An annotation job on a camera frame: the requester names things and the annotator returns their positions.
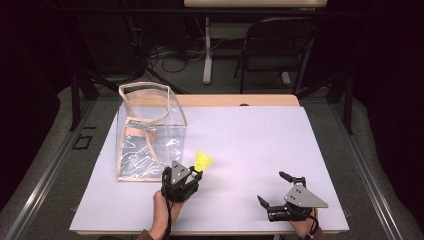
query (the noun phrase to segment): hand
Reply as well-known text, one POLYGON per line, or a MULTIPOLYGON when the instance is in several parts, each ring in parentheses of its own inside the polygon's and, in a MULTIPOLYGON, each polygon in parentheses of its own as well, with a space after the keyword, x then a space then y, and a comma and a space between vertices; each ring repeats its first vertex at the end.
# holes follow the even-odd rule
MULTIPOLYGON (((172 224, 177 221, 178 215, 183 208, 184 203, 169 203, 172 206, 171 218, 172 224)), ((155 192, 153 196, 153 223, 149 230, 150 236, 155 240, 160 240, 165 235, 166 227, 168 226, 168 208, 166 200, 162 196, 161 191, 155 192)))
MULTIPOLYGON (((318 219, 318 209, 312 208, 310 215, 318 219)), ((308 235, 309 231, 311 231, 314 221, 310 218, 306 218, 304 221, 289 221, 289 223, 292 225, 296 234, 300 238, 304 239, 308 235)))

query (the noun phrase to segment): white table surface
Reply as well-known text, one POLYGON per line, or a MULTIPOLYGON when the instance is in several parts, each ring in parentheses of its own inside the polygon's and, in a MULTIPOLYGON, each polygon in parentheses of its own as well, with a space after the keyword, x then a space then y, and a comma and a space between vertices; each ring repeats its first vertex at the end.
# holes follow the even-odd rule
MULTIPOLYGON (((287 222, 269 222, 257 195, 284 204, 292 183, 284 171, 306 177, 307 187, 329 204, 319 210, 325 232, 349 227, 302 107, 184 107, 182 164, 196 150, 215 158, 200 187, 184 205, 173 235, 274 235, 292 232, 287 222)), ((136 233, 151 226, 152 196, 160 183, 116 179, 116 118, 70 226, 80 234, 136 233)))

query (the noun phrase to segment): yellow badminton shuttlecock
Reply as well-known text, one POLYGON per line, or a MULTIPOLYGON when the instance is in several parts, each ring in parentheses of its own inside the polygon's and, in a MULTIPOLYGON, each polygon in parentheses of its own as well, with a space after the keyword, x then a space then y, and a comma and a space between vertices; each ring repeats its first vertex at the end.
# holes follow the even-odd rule
POLYGON ((196 161, 194 162, 194 170, 196 172, 201 172, 205 170, 211 163, 213 163, 215 159, 213 159, 211 156, 208 156, 207 154, 197 151, 196 152, 196 161))

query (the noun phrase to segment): dark background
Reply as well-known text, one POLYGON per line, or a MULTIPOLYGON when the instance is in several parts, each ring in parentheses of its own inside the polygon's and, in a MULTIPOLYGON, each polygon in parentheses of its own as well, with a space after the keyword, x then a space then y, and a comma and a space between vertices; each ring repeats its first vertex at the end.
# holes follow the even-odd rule
MULTIPOLYGON (((172 7, 182 7, 181 2, 173 2, 176 5, 172 7)), ((166 3, 155 1, 158 5, 150 7, 169 6, 166 3)), ((6 108, 1 117, 2 152, 6 153, 0 160, 0 207, 3 208, 55 119, 59 108, 56 95, 70 85, 72 65, 37 1, 2 1, 0 4, 1 103, 6 108)), ((346 66, 354 66, 354 97, 368 110, 380 163, 397 196, 424 230, 424 194, 420 185, 424 170, 424 18, 417 6, 419 4, 413 1, 329 0, 329 10, 373 8, 377 13, 387 10, 383 12, 389 14, 379 16, 385 17, 385 20, 377 22, 369 19, 323 20, 305 78, 307 84, 313 85, 346 66), (358 40, 363 38, 372 40, 372 44, 358 52, 358 40), (352 56, 356 60, 355 57, 358 57, 360 64, 350 65, 352 56)), ((69 22, 63 26, 68 28, 66 30, 74 40, 76 54, 84 65, 94 71, 111 74, 131 74, 142 70, 140 56, 132 48, 133 39, 128 29, 124 29, 123 19, 109 22, 106 28, 122 37, 110 39, 109 43, 117 44, 115 48, 104 45, 101 38, 87 41, 78 36, 81 29, 99 29, 87 18, 79 21, 80 28, 69 26, 69 22), (103 61, 105 57, 98 55, 102 52, 113 55, 116 50, 125 53, 126 61, 103 61)), ((149 24, 152 29, 157 29, 156 36, 165 43, 173 42, 175 48, 184 46, 183 38, 170 40, 181 33, 182 19, 173 21, 174 26, 179 26, 175 28, 169 28, 167 24, 170 23, 161 19, 152 19, 149 24)))

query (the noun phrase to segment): chair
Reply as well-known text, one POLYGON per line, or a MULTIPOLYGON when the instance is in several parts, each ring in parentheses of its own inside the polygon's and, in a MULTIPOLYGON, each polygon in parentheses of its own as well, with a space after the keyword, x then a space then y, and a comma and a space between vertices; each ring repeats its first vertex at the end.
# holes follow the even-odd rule
POLYGON ((254 23, 247 30, 234 73, 237 77, 241 69, 240 94, 245 71, 277 72, 279 76, 283 72, 297 72, 293 87, 296 94, 316 31, 317 23, 310 18, 265 18, 254 23))

